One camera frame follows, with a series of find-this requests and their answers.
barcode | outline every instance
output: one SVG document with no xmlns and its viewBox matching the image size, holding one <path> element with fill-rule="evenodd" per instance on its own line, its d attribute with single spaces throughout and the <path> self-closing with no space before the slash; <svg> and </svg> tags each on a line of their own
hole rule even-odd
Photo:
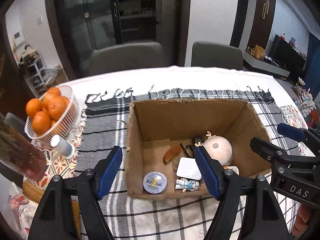
<svg viewBox="0 0 320 240">
<path fill-rule="evenodd" d="M 153 183 L 153 180 L 147 179 L 147 183 L 152 184 L 152 183 Z M 158 183 L 156 183 L 155 186 L 162 187 L 162 183 L 158 182 Z"/>
</svg>

human hand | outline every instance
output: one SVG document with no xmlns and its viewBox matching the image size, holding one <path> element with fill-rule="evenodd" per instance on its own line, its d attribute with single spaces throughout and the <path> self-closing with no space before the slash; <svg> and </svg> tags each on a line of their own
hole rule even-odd
<svg viewBox="0 0 320 240">
<path fill-rule="evenodd" d="M 308 227 L 307 222 L 311 216 L 311 208 L 304 204 L 300 204 L 298 214 L 292 228 L 292 234 L 294 236 L 300 236 Z"/>
</svg>

basket of oranges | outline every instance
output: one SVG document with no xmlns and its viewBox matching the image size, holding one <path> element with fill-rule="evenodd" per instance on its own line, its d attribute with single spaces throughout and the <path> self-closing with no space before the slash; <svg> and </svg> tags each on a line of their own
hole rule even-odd
<svg viewBox="0 0 320 240">
<path fill-rule="evenodd" d="M 51 87 L 39 99 L 26 104 L 27 122 L 25 133 L 30 139 L 50 145 L 58 134 L 66 137 L 78 118 L 78 104 L 70 86 Z"/>
</svg>

cardboard box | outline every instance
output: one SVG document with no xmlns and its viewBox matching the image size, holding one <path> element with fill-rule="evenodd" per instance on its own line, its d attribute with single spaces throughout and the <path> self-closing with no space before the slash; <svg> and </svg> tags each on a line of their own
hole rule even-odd
<svg viewBox="0 0 320 240">
<path fill-rule="evenodd" d="M 175 189 L 174 170 L 183 153 L 165 165 L 163 156 L 170 147 L 191 143 L 196 135 L 225 137 L 232 145 L 231 165 L 241 176 L 266 174 L 270 163 L 250 148 L 258 136 L 269 141 L 259 117 L 250 103 L 235 99 L 157 99 L 135 101 L 130 105 L 125 160 L 125 179 L 130 197 L 142 199 L 186 198 L 208 194 L 204 183 L 196 191 Z M 161 194 L 149 194 L 143 188 L 144 176 L 151 171 L 163 173 L 168 181 Z"/>
</svg>

television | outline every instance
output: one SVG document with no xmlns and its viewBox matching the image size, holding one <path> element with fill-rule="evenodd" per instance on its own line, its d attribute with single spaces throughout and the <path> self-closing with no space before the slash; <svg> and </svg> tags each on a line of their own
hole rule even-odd
<svg viewBox="0 0 320 240">
<path fill-rule="evenodd" d="M 275 36 L 269 56 L 276 62 L 284 64 L 290 71 L 291 79 L 295 82 L 298 77 L 303 77 L 305 59 L 293 47 L 278 35 Z"/>
</svg>

